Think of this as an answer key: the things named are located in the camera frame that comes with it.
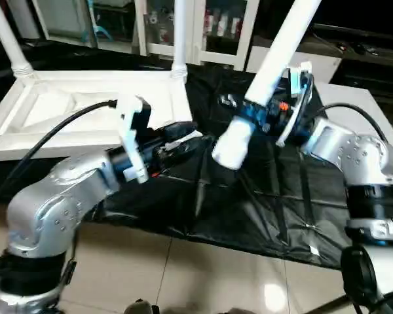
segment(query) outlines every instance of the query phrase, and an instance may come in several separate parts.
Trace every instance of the silver robotic arm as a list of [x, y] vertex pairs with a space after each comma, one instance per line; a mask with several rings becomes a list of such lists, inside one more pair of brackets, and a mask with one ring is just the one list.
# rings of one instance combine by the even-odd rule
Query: silver robotic arm
[[[144, 116], [146, 127], [149, 114]], [[133, 125], [143, 123], [142, 116], [134, 118]], [[207, 139], [184, 138], [195, 130], [193, 122], [141, 129], [139, 149], [133, 149], [144, 169], [134, 167], [131, 154], [119, 147], [62, 160], [44, 179], [17, 193], [8, 207], [8, 243], [0, 256], [0, 314], [59, 312], [56, 305], [76, 266], [75, 254], [66, 262], [66, 252], [75, 245], [84, 216], [126, 181], [143, 173], [153, 176], [192, 156]]]
[[74, 260], [62, 270], [77, 227], [118, 190], [108, 154], [97, 152], [63, 160], [12, 199], [0, 257], [0, 314], [39, 313], [57, 304], [74, 271]]
[[291, 96], [297, 98], [293, 106], [274, 98], [282, 73], [320, 2], [295, 0], [244, 99], [238, 101], [232, 95], [220, 98], [235, 116], [212, 156], [224, 167], [239, 169], [258, 129], [275, 138], [279, 147], [291, 143], [338, 167], [345, 177], [350, 213], [346, 233], [354, 243], [341, 259], [346, 294], [370, 312], [392, 314], [393, 147], [383, 138], [356, 135], [323, 118], [316, 118], [313, 124], [303, 121], [313, 87], [309, 67], [290, 69]]

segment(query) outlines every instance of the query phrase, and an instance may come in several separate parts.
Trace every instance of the cabinet door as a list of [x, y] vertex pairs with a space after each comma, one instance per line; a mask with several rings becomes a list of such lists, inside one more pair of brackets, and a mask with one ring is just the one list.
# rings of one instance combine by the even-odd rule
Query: cabinet door
[[214, 62], [243, 70], [259, 0], [195, 0], [195, 64]]
[[[141, 27], [138, 22], [139, 38], [146, 47], [147, 53], [162, 56], [174, 55], [174, 0], [136, 0], [136, 6], [140, 6], [137, 19], [141, 18]], [[186, 0], [186, 60], [192, 61], [192, 38], [193, 38], [193, 0]]]
[[[132, 52], [134, 0], [33, 0], [47, 39]], [[90, 36], [95, 33], [96, 42]]]

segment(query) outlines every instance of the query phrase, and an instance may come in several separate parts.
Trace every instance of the tiled floor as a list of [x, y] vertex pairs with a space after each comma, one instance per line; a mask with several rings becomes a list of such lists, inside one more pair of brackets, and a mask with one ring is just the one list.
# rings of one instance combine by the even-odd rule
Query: tiled floor
[[[0, 215], [0, 252], [5, 236]], [[68, 314], [122, 313], [138, 298], [163, 314], [302, 314], [343, 294], [337, 271], [123, 227], [84, 224], [78, 260], [60, 302]]]

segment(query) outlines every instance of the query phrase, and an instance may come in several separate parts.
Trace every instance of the white cylinder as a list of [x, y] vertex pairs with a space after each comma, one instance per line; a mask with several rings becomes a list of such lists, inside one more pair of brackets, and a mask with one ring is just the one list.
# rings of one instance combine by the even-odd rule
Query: white cylinder
[[263, 60], [261, 68], [246, 92], [247, 100], [262, 106], [267, 105], [320, 2], [321, 0], [294, 1], [271, 49]]
[[18, 41], [0, 7], [0, 41], [12, 63], [15, 77], [26, 77], [33, 74], [30, 63], [26, 60]]
[[212, 158], [228, 169], [240, 169], [248, 154], [248, 145], [254, 130], [253, 123], [235, 116], [215, 144], [211, 153]]
[[188, 71], [186, 67], [186, 2], [187, 0], [175, 0], [174, 19], [174, 58], [172, 64], [172, 76], [186, 81]]

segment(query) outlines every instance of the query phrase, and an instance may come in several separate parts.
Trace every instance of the black cable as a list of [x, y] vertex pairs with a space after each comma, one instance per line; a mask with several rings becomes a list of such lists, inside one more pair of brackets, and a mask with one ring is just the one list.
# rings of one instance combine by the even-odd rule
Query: black cable
[[29, 165], [28, 162], [32, 158], [32, 156], [46, 143], [48, 142], [54, 135], [56, 135], [62, 128], [67, 126], [69, 123], [72, 121], [76, 120], [77, 118], [80, 118], [82, 115], [89, 113], [90, 111], [102, 108], [102, 107], [111, 107], [115, 108], [117, 105], [117, 101], [115, 100], [109, 100], [109, 101], [104, 101], [102, 103], [96, 103], [94, 105], [91, 105], [87, 108], [83, 108], [76, 113], [72, 114], [65, 120], [61, 121], [57, 126], [55, 126], [52, 130], [50, 130], [34, 147], [32, 147], [26, 155], [18, 162], [18, 164], [12, 169], [12, 171], [7, 175], [5, 181], [3, 184], [0, 186], [0, 197], [1, 194], [5, 191], [7, 188], [7, 185], [9, 185], [10, 181], [19, 175], [19, 172], [22, 170], [25, 171]]
[[356, 111], [357, 113], [359, 113], [360, 115], [362, 115], [365, 119], [367, 119], [367, 121], [371, 124], [371, 126], [373, 126], [374, 130], [377, 132], [377, 134], [379, 134], [379, 137], [381, 138], [382, 141], [387, 143], [387, 138], [384, 135], [382, 129], [380, 128], [380, 126], [376, 123], [376, 121], [373, 119], [373, 117], [371, 117], [366, 111], [364, 111], [363, 109], [355, 106], [355, 105], [351, 105], [349, 103], [333, 103], [331, 105], [328, 106], [324, 106], [320, 109], [318, 109], [315, 113], [313, 113], [312, 115], [308, 116], [305, 119], [305, 124], [309, 123], [311, 120], [313, 120], [314, 118], [316, 118], [317, 116], [321, 115], [324, 111], [331, 109], [331, 108], [336, 108], [336, 107], [343, 107], [343, 108], [349, 108], [352, 109], [354, 111]]

